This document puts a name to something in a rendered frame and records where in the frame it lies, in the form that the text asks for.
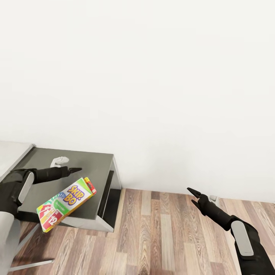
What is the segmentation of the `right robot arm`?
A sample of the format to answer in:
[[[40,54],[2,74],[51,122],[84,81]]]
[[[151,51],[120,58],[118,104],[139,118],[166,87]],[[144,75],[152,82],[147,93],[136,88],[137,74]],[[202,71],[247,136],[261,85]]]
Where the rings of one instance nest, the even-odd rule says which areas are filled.
[[[275,275],[275,269],[260,244],[258,231],[252,225],[235,215],[225,213],[220,208],[218,196],[208,197],[192,188],[187,189],[196,198],[200,198],[198,202],[193,199],[191,201],[204,216],[210,217],[225,231],[231,230],[242,275]]]

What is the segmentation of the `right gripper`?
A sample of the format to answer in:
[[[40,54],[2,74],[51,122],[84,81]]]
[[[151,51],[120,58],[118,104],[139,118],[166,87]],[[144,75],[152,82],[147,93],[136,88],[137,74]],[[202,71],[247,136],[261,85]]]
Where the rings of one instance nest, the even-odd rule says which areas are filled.
[[[196,198],[200,198],[198,202],[192,199],[191,201],[193,202],[193,204],[196,205],[196,207],[202,212],[204,216],[210,217],[210,219],[212,219],[216,223],[217,215],[223,210],[210,202],[207,195],[201,194],[199,191],[196,191],[189,187],[187,189]]]

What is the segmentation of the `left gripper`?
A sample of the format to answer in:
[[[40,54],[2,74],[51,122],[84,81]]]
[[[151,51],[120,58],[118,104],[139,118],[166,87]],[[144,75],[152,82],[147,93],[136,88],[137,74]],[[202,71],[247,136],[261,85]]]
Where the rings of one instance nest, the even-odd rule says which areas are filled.
[[[52,168],[45,168],[45,169],[47,170],[46,182],[59,180],[60,178],[68,177],[70,174],[82,170],[82,168],[69,168],[69,170],[68,170],[67,166],[52,167]]]

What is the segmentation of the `board game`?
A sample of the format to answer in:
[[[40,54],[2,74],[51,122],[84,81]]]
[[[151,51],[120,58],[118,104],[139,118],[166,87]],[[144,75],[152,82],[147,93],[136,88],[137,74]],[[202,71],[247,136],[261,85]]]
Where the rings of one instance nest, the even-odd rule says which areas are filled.
[[[91,185],[91,189],[88,186]],[[97,193],[89,178],[81,178],[37,208],[44,232],[48,232]]]

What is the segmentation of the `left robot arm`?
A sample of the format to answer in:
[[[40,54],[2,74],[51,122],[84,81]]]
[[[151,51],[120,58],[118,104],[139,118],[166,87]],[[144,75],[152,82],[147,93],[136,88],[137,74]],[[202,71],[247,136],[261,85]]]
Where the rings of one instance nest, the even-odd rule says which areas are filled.
[[[60,166],[68,161],[67,157],[58,157],[53,160],[51,168],[17,169],[6,175],[0,186],[0,258],[18,207],[23,204],[31,186],[59,180],[82,170],[82,168],[69,168],[68,170],[67,166]]]

